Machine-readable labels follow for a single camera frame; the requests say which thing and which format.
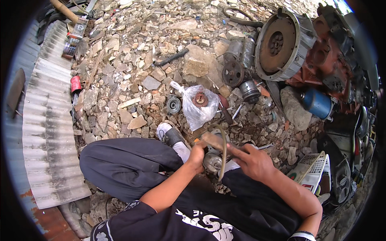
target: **black pants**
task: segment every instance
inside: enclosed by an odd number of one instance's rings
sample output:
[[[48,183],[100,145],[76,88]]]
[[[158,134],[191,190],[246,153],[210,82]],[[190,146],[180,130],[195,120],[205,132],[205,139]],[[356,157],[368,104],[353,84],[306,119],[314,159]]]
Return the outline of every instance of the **black pants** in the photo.
[[[182,164],[171,147],[143,138],[96,141],[80,155],[85,178],[124,202],[138,200],[167,178],[158,172],[176,171]],[[237,197],[188,186],[174,205],[186,215],[192,210],[215,215],[258,240],[286,240],[299,227],[298,214],[240,168],[226,172],[223,184]]]

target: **black t-shirt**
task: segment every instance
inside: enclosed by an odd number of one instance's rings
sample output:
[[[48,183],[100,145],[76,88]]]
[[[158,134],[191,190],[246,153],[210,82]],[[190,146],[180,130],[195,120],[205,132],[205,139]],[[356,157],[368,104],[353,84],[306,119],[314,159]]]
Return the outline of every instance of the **black t-shirt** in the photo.
[[[91,240],[256,241],[214,215],[199,210],[185,215],[174,206],[157,213],[141,201],[131,202],[122,212],[97,224]],[[315,238],[311,233],[298,231],[289,240],[315,241]]]

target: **red can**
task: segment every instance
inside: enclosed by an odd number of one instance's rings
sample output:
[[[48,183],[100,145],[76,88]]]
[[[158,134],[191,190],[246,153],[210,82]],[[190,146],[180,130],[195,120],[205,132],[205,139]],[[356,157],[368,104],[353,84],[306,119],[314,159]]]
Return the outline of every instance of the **red can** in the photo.
[[[77,89],[82,89],[82,85],[80,84],[80,77],[74,76],[70,80],[71,82],[71,93],[73,93]]]

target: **hand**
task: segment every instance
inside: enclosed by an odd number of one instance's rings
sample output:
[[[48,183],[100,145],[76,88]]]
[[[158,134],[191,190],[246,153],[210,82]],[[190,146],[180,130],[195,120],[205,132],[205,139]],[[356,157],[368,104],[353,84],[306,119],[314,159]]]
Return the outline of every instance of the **hand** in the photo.
[[[236,156],[233,158],[241,166],[243,172],[253,180],[265,183],[267,178],[277,171],[272,159],[263,150],[257,150],[251,144],[245,144],[240,149],[227,144],[228,151]]]
[[[191,165],[196,174],[204,171],[202,161],[204,160],[204,149],[207,147],[207,143],[204,141],[197,142],[189,155],[188,160],[185,164]]]

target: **plastic bag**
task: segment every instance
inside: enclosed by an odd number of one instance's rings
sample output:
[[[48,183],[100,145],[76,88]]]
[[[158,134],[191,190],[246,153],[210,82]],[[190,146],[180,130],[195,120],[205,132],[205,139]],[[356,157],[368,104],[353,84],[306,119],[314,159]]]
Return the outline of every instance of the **plastic bag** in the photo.
[[[203,126],[205,122],[213,119],[220,103],[220,98],[217,94],[205,89],[202,85],[195,85],[186,89],[174,81],[170,82],[170,85],[183,94],[182,110],[190,130],[195,131]],[[199,91],[202,91],[208,97],[208,105],[206,107],[197,107],[192,102],[192,99]]]

